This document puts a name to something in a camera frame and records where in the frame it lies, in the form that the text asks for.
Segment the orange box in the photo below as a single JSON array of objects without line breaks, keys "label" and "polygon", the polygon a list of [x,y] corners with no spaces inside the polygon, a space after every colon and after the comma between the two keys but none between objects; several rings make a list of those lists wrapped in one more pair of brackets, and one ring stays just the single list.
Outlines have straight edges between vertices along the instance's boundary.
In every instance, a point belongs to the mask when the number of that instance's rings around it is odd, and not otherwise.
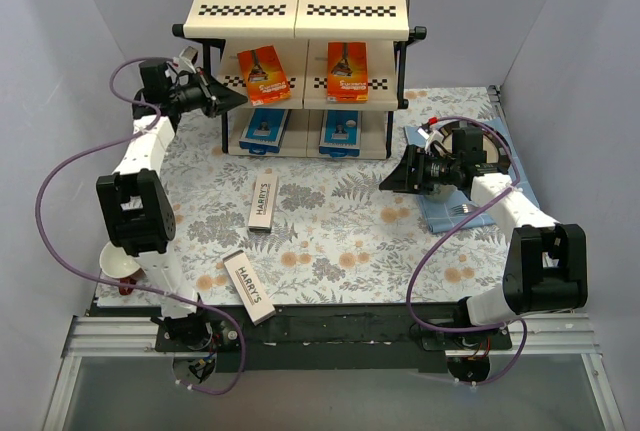
[{"label": "orange box", "polygon": [[362,103],[369,98],[365,43],[329,43],[327,62],[327,101]]},{"label": "orange box", "polygon": [[273,46],[238,53],[242,77],[252,106],[275,103],[291,97],[287,76]]}]

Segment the shelf top panel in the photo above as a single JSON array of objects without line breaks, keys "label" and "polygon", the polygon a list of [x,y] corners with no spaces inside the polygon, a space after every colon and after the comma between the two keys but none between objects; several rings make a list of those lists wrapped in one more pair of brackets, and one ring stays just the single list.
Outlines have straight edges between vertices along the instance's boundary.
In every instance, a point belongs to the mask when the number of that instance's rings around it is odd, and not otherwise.
[{"label": "shelf top panel", "polygon": [[340,109],[360,111],[395,111],[398,108],[398,82],[393,43],[367,41],[367,74],[369,99],[365,103],[329,103],[327,101],[328,41],[311,40],[307,59],[304,107],[307,109]]},{"label": "shelf top panel", "polygon": [[238,53],[249,49],[272,45],[278,53],[280,65],[287,75],[291,88],[291,97],[283,101],[259,106],[260,108],[302,109],[304,96],[305,72],[307,68],[306,39],[229,39],[224,48],[222,61],[218,68],[216,79],[229,89],[247,96],[247,87],[240,71]]},{"label": "shelf top panel", "polygon": [[185,38],[293,38],[298,0],[193,0]]},{"label": "shelf top panel", "polygon": [[299,0],[295,35],[404,41],[409,36],[406,0]]}]

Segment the gray floor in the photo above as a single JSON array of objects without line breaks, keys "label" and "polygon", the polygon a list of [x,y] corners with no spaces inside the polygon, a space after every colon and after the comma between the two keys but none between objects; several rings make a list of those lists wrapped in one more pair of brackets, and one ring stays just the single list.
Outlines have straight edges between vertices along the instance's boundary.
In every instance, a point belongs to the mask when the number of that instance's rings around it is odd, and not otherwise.
[{"label": "gray floor", "polygon": [[176,386],[168,358],[85,358],[65,429],[604,429],[579,356],[523,356],[475,391],[413,373],[250,372],[230,395],[210,397]]}]

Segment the floral tablecloth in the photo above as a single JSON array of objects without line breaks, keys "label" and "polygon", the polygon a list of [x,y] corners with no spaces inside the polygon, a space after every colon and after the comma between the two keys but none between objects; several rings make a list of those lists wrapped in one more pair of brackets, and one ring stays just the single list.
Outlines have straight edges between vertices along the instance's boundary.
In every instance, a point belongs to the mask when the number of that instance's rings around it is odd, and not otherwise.
[{"label": "floral tablecloth", "polygon": [[[240,304],[222,264],[237,249],[245,250],[277,304],[404,300],[412,271],[437,237],[414,196],[378,191],[404,152],[403,127],[434,115],[495,117],[484,88],[416,89],[405,96],[410,107],[395,113],[386,161],[228,156],[219,120],[183,117],[161,178],[176,213],[185,276],[205,303]],[[248,233],[252,188],[265,172],[280,179],[273,230]],[[415,300],[453,301],[492,287],[506,249],[495,226],[457,233],[423,270]],[[120,296],[101,285],[96,295],[99,306],[150,306],[159,299],[138,291]]]}]

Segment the shelf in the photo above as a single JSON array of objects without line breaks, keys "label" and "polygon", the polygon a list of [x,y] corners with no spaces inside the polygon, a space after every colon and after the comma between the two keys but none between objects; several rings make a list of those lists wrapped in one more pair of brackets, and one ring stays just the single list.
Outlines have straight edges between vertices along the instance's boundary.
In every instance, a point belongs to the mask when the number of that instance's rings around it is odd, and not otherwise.
[{"label": "shelf", "polygon": [[308,158],[329,159],[386,159],[386,121],[387,113],[368,113],[362,116],[362,130],[360,132],[360,156],[332,158],[328,154],[320,154],[320,135],[322,134],[322,117],[324,110],[309,111],[309,137],[307,140]]},{"label": "shelf", "polygon": [[297,38],[406,41],[406,0],[298,0]]},{"label": "shelf", "polygon": [[289,86],[291,87],[291,98],[277,103],[260,106],[261,108],[277,109],[302,109],[302,99],[304,96],[305,71],[307,67],[307,47],[306,39],[273,40],[273,39],[228,39],[222,55],[222,61],[218,68],[216,79],[243,96],[247,95],[247,88],[240,72],[237,54],[240,51],[256,49],[261,46],[273,45],[278,53],[278,59],[282,65]]},{"label": "shelf", "polygon": [[[233,131],[229,138],[229,154],[232,156],[258,156],[249,153],[248,149],[240,147],[240,136],[251,119],[253,110],[242,108],[232,111],[235,115]],[[309,111],[296,110],[289,114],[287,130],[282,138],[279,153],[267,153],[262,156],[298,157],[307,156],[307,134],[309,130]]]},{"label": "shelf", "polygon": [[193,0],[185,38],[293,38],[298,0]]},{"label": "shelf", "polygon": [[367,41],[369,99],[362,104],[327,102],[326,40],[311,40],[307,57],[304,91],[306,109],[339,109],[353,111],[395,111],[398,108],[397,78],[392,41]]}]

